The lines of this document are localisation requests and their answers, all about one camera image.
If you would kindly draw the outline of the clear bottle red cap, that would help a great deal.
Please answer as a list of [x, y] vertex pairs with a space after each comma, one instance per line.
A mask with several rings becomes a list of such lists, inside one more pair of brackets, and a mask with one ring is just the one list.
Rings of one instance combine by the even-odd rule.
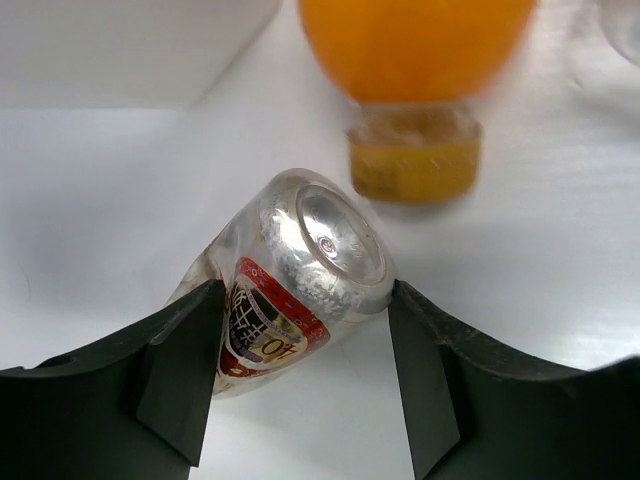
[[213, 396], [282, 376], [388, 307], [395, 265], [381, 236], [332, 181], [285, 170], [196, 257], [170, 296], [225, 285]]

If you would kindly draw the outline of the orange juice bottle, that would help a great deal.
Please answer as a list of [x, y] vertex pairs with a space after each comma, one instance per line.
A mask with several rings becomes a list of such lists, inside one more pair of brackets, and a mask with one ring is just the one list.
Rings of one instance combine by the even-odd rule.
[[473, 187], [483, 128], [472, 99], [509, 61], [532, 1], [302, 1], [309, 46], [359, 109], [349, 128], [353, 188], [426, 205]]

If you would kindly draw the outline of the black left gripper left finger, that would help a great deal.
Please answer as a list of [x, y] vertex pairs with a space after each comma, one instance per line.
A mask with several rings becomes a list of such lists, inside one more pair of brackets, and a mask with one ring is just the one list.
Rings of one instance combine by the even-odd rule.
[[5, 479], [185, 479], [201, 458], [225, 287], [1, 373]]

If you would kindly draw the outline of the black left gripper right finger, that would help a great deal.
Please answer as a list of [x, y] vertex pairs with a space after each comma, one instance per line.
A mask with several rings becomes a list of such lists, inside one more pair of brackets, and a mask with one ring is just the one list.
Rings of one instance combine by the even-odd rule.
[[584, 371], [521, 352], [399, 281], [389, 325], [418, 479], [635, 479], [639, 361]]

